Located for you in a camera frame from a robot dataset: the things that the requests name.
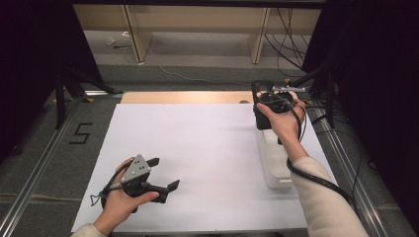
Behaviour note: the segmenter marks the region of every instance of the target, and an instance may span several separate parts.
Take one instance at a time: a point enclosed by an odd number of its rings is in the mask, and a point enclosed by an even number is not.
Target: white paper
[[[158,157],[148,182],[180,180],[166,203],[150,202],[115,232],[144,234],[270,231],[304,228],[294,187],[270,189],[264,180],[252,105],[117,105],[72,231],[102,211],[96,195],[127,158]],[[328,170],[310,123],[302,141]]]

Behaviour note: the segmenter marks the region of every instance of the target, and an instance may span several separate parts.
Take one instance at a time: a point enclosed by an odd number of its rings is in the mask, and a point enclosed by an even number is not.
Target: wire
[[[110,192],[110,187],[112,185],[112,183],[114,182],[115,178],[117,177],[117,175],[122,172],[124,169],[128,168],[129,165],[132,163],[132,161],[122,165],[117,172],[115,172],[115,174],[112,176],[112,178],[108,181],[108,183],[105,185],[105,187],[99,192],[98,195],[94,196],[94,195],[90,195],[90,201],[92,202],[91,206],[94,206],[96,203],[98,203],[99,199],[102,201],[102,205],[104,205],[104,202],[106,202],[106,197],[108,196],[109,192]]]
[[[277,50],[274,45],[271,43],[271,41],[268,39],[268,37],[265,35],[266,40],[268,41],[268,43],[271,45],[271,47],[274,49],[274,51],[276,51],[278,53],[278,55],[280,55],[283,59],[285,59],[286,61],[288,61],[290,64],[292,64],[293,66],[295,66],[296,68],[301,70],[301,67],[298,66],[295,62],[291,61],[289,58],[287,58],[283,53],[281,53],[279,50]]]
[[[299,53],[299,50],[298,50],[295,42],[293,41],[293,29],[292,29],[292,26],[291,26],[291,22],[292,22],[292,18],[293,18],[293,8],[289,8],[289,22],[288,22],[288,25],[287,26],[286,26],[286,23],[285,23],[285,21],[283,19],[283,16],[282,16],[279,8],[277,8],[277,12],[278,12],[278,15],[279,15],[279,17],[281,19],[281,22],[284,25],[284,29],[286,30],[286,36],[285,36],[285,38],[287,36],[289,36],[289,38],[291,40],[291,43],[293,45],[293,53],[295,55],[296,61],[298,62],[299,67],[301,67],[301,63],[299,62],[298,56],[296,55],[296,53],[298,52],[298,55],[299,55],[299,57],[301,58],[302,61],[303,61],[303,58],[302,58],[301,54]]]
[[[283,48],[286,48],[286,49],[288,49],[288,50],[291,50],[291,51],[295,51],[295,49],[294,48],[290,48],[290,47],[288,47],[288,46],[285,46],[285,43],[284,43],[284,41],[285,41],[285,39],[286,38],[284,38],[283,39],[283,42],[279,42],[278,40],[277,40],[277,38],[275,37],[275,35],[271,35],[271,37],[281,46],[281,47],[283,47]]]
[[[157,59],[157,56],[153,53],[153,51],[151,50],[151,48],[148,46],[148,43],[146,43],[145,40],[142,37],[140,37],[140,38],[145,43],[145,45],[147,45],[147,49],[148,49],[148,51],[150,51],[151,55],[155,59]],[[160,69],[164,73],[166,73],[168,75],[177,76],[177,77],[183,78],[183,79],[188,80],[188,81],[202,81],[202,82],[208,82],[208,83],[213,83],[213,84],[235,84],[235,85],[242,85],[242,86],[250,86],[249,83],[240,83],[240,82],[231,82],[231,81],[211,81],[211,80],[202,79],[202,78],[190,78],[190,77],[186,77],[186,76],[183,76],[183,75],[181,75],[179,73],[169,72],[169,71],[165,70],[163,68],[163,66],[158,62],[158,60],[156,60],[156,61],[157,61],[157,65],[160,67]]]
[[[359,174],[361,172],[361,164],[362,164],[362,161],[364,160],[363,159],[363,153],[361,152],[361,146],[360,146],[358,140],[355,139],[355,137],[353,137],[351,134],[349,134],[348,132],[345,132],[345,131],[340,131],[340,130],[332,129],[332,130],[319,131],[319,132],[316,132],[316,134],[318,135],[318,134],[330,133],[330,132],[340,132],[342,134],[347,135],[349,138],[351,138],[356,143],[356,145],[358,147],[358,151],[359,151],[359,162],[358,162],[358,166],[357,166],[356,172],[355,172],[354,183],[352,184],[352,188],[351,188],[353,201],[354,201],[354,203],[356,203],[356,200],[355,200],[355,187],[356,187],[356,184],[358,182]]]
[[[296,114],[295,110],[293,109],[293,106],[291,105],[291,103],[287,103],[287,105],[288,105],[289,109],[292,111],[292,113],[295,116],[295,119],[298,123],[298,137],[300,137],[300,134],[301,134],[301,120],[299,119],[298,115]],[[317,184],[319,184],[319,185],[321,185],[325,188],[328,188],[328,189],[338,193],[340,196],[342,196],[342,198],[344,198],[348,202],[348,204],[354,209],[355,213],[359,216],[356,201],[354,199],[354,189],[355,189],[355,184],[356,184],[357,180],[354,181],[354,186],[352,187],[352,195],[349,195],[343,189],[339,188],[337,185],[335,185],[335,184],[333,184],[333,183],[331,183],[327,180],[324,180],[320,177],[310,175],[306,172],[303,172],[300,169],[295,168],[293,166],[293,163],[291,162],[290,158],[287,159],[287,166],[290,169],[290,171],[293,172],[294,174],[299,175],[299,176],[301,176],[305,179],[308,179],[308,180],[310,180],[314,183],[317,183]]]

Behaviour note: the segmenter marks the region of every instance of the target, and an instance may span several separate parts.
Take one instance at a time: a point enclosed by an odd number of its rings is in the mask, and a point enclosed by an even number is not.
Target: black cable
[[[348,132],[345,132],[345,131],[340,131],[340,130],[333,129],[333,130],[319,131],[319,132],[316,132],[316,134],[329,133],[329,132],[340,132],[342,134],[347,135],[349,138],[351,138],[356,143],[356,145],[358,147],[358,150],[359,150],[359,162],[358,162],[358,167],[357,167],[356,172],[355,172],[354,183],[352,184],[352,188],[351,188],[353,202],[354,202],[354,204],[356,204],[356,200],[355,200],[355,187],[356,187],[356,184],[358,182],[358,177],[359,177],[359,174],[360,174],[360,171],[361,171],[361,165],[362,165],[362,162],[363,162],[363,153],[361,151],[361,145],[359,144],[358,140],[355,139],[355,137],[353,137],[351,134],[349,134]],[[359,213],[358,213],[358,210],[356,209],[356,206],[355,206],[354,210],[356,211],[357,215],[359,216]]]
[[[97,196],[94,195],[90,195],[90,200],[92,201],[92,206],[95,205],[96,203],[98,203],[99,198],[103,199],[106,198],[110,192],[110,187],[112,185],[112,183],[114,182],[115,178],[117,177],[117,175],[122,172],[124,169],[128,168],[129,165],[132,163],[132,161],[122,165],[117,172],[115,172],[115,174],[112,176],[112,178],[108,181],[108,183],[105,185],[105,187],[99,192],[99,194]]]
[[[296,114],[295,110],[293,109],[291,103],[287,103],[287,105],[288,105],[290,111],[295,116],[295,119],[298,123],[298,137],[299,137],[300,134],[301,134],[301,120],[299,119],[298,115]],[[355,200],[353,199],[353,197],[348,195],[348,193],[346,193],[343,189],[339,188],[337,185],[335,185],[335,184],[333,184],[333,183],[331,183],[327,180],[324,180],[324,179],[322,179],[320,177],[317,177],[317,176],[310,175],[306,172],[303,172],[300,169],[295,168],[293,166],[293,163],[291,162],[290,158],[287,159],[287,167],[290,169],[290,171],[292,173],[294,173],[296,175],[299,175],[299,176],[301,176],[305,179],[308,179],[308,180],[310,180],[314,183],[317,183],[317,184],[319,184],[319,185],[321,185],[325,188],[328,188],[328,189],[338,193],[340,196],[342,196],[342,198],[344,198],[348,202],[348,204],[354,209],[355,213],[359,216]]]
[[[274,41],[276,41],[281,46],[281,48],[283,47],[283,48],[286,48],[286,49],[291,50],[291,51],[296,51],[296,49],[290,48],[290,47],[284,45],[285,38],[283,39],[283,42],[279,42],[277,40],[277,38],[275,37],[275,35],[271,35],[271,37],[274,39]],[[303,51],[298,51],[298,53],[307,54],[306,52],[303,52]]]
[[[289,23],[288,23],[288,26],[286,26],[286,23],[285,23],[285,21],[283,19],[283,16],[281,15],[281,12],[280,12],[280,9],[279,8],[277,8],[277,12],[278,12],[278,15],[279,15],[282,23],[283,23],[284,29],[286,30],[286,36],[285,36],[285,38],[287,36],[289,36],[289,38],[291,40],[291,43],[293,45],[293,53],[295,55],[296,61],[298,62],[299,66],[301,67],[301,63],[299,62],[298,56],[296,55],[296,53],[298,52],[299,57],[301,58],[302,61],[303,61],[303,58],[302,58],[301,54],[299,53],[299,50],[296,47],[295,42],[293,41],[293,33],[292,33],[292,27],[291,27],[291,21],[292,21],[292,18],[293,18],[293,8],[289,8]]]
[[[294,63],[293,61],[291,61],[289,58],[287,58],[283,53],[281,53],[280,51],[278,51],[274,45],[271,43],[271,41],[268,39],[268,37],[265,35],[266,40],[268,41],[268,43],[271,45],[271,47],[274,49],[274,51],[276,51],[281,57],[283,57],[286,61],[288,61],[290,64],[294,65],[296,68],[301,70],[301,67],[298,66],[296,63]]]
[[[304,36],[301,36],[302,40],[305,42],[305,45],[308,46],[308,42],[305,40]]]

